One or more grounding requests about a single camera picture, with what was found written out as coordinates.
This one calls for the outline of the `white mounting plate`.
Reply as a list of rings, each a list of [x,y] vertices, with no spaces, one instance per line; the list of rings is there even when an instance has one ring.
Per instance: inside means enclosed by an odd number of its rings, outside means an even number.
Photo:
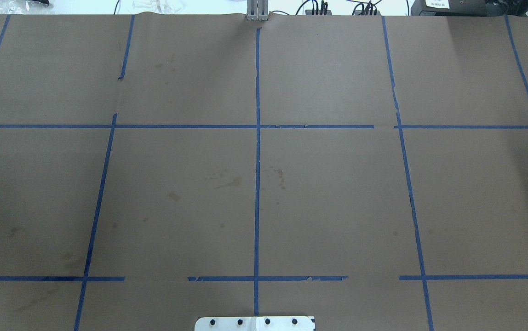
[[[195,331],[315,331],[310,316],[226,316],[199,318]]]

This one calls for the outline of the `aluminium frame post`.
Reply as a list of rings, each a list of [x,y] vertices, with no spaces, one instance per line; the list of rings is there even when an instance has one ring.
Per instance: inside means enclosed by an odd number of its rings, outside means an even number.
[[[268,0],[247,0],[247,21],[268,21]]]

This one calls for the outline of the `black box device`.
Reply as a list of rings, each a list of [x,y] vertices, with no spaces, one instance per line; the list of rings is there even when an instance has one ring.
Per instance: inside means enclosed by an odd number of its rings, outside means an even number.
[[[528,0],[416,0],[411,16],[524,17]]]

